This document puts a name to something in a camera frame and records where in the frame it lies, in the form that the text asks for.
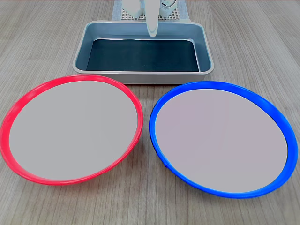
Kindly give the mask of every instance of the table surface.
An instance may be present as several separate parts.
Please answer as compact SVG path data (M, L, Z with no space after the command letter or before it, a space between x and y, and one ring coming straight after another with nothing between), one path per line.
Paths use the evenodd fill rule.
M22 95L75 74L84 26L110 20L108 1L0 1L0 121ZM205 28L215 70L206 80L234 83L272 102L300 139L300 1L187 1ZM110 172L53 187L26 181L0 158L1 225L299 225L300 168L280 189L254 199L199 191L165 168L148 121L173 86L129 85L144 111L141 139Z

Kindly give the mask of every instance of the tray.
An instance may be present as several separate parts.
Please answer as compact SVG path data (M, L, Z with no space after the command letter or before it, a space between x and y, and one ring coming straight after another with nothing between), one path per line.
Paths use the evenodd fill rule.
M84 29L73 69L124 84L183 84L203 80L214 64L198 23L159 22L150 38L146 22L93 21Z

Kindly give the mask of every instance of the white object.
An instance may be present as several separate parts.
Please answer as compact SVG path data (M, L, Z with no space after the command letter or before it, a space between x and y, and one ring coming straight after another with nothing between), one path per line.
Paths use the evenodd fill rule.
M146 16L150 37L158 32L158 16L167 18L177 7L177 0L122 0L123 9L133 18Z
M260 107L214 89L183 92L156 117L155 135L176 171L203 187L226 193L259 190L287 160L285 137Z
M80 179L124 154L137 119L133 102L117 87L69 82L39 94L20 111L10 130L10 150L35 176Z

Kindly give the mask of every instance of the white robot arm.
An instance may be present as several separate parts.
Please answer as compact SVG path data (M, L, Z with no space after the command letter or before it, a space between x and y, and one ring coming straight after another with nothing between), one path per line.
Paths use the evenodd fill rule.
M177 7L177 0L122 0L123 9L133 18L146 16L149 36L158 31L158 17L167 18Z

